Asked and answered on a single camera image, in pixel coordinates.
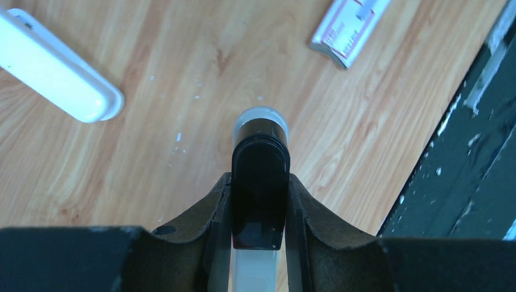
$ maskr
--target white plastic object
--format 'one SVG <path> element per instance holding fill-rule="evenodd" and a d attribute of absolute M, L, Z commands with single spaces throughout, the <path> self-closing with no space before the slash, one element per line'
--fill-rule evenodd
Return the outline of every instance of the white plastic object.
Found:
<path fill-rule="evenodd" d="M 0 6 L 0 67 L 84 123 L 108 120 L 124 95 L 34 17 Z"/>
<path fill-rule="evenodd" d="M 269 106 L 255 106 L 254 108 L 245 110 L 239 115 L 233 128 L 233 148 L 236 146 L 235 139 L 237 138 L 237 133 L 239 132 L 240 128 L 250 120 L 254 119 L 268 119 L 278 124 L 285 132 L 285 136 L 287 137 L 288 142 L 287 120 L 285 120 L 285 118 L 274 108 Z"/>
<path fill-rule="evenodd" d="M 233 292 L 274 292 L 277 251 L 233 249 Z"/>

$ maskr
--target peeling paint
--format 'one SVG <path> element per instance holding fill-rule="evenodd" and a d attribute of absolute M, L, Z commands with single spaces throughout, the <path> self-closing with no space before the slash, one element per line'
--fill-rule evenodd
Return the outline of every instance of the peeling paint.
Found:
<path fill-rule="evenodd" d="M 503 240 L 514 240 L 516 238 L 516 219 L 512 222 L 509 230 L 505 233 Z"/>
<path fill-rule="evenodd" d="M 450 117 L 452 116 L 452 113 L 455 109 L 457 109 L 457 105 L 459 104 L 459 101 L 461 100 L 462 95 L 459 94 L 457 98 L 455 99 L 455 102 L 450 106 L 450 109 L 446 113 L 446 117 L 441 122 L 441 126 L 437 130 L 437 136 L 439 137 L 444 130 L 446 130 L 446 126 L 448 125 L 448 121 L 450 120 Z"/>
<path fill-rule="evenodd" d="M 468 147 L 471 148 L 471 146 L 473 146 L 478 141 L 478 139 L 480 139 L 480 135 L 481 133 L 474 135 L 474 137 L 472 137 L 471 140 L 469 140 Z"/>

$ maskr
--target wooden floor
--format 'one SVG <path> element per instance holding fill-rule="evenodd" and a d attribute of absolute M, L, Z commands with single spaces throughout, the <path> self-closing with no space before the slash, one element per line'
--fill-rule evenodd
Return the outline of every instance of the wooden floor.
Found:
<path fill-rule="evenodd" d="M 127 101 L 83 124 L 0 71 L 0 226 L 153 229 L 230 170 L 236 117 L 269 105 L 288 120 L 292 172 L 375 233 L 504 2 L 392 0 L 342 71 L 305 45 L 330 0 L 0 0 Z"/>

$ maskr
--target black plastic part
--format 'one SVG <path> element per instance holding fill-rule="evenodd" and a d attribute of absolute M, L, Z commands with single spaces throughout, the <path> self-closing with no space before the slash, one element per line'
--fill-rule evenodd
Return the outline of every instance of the black plastic part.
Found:
<path fill-rule="evenodd" d="M 236 249 L 281 247 L 290 155 L 283 129 L 267 119 L 241 127 L 233 151 L 232 233 Z"/>

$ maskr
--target screw hole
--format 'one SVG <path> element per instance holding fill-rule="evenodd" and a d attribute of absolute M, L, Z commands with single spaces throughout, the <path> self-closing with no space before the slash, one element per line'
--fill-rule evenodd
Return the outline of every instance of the screw hole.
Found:
<path fill-rule="evenodd" d="M 172 233 L 176 232 L 176 230 L 177 229 L 174 226 L 163 225 L 163 226 L 160 226 L 160 227 L 154 229 L 154 231 L 152 233 L 155 235 L 166 235 L 166 234 L 172 234 Z"/>

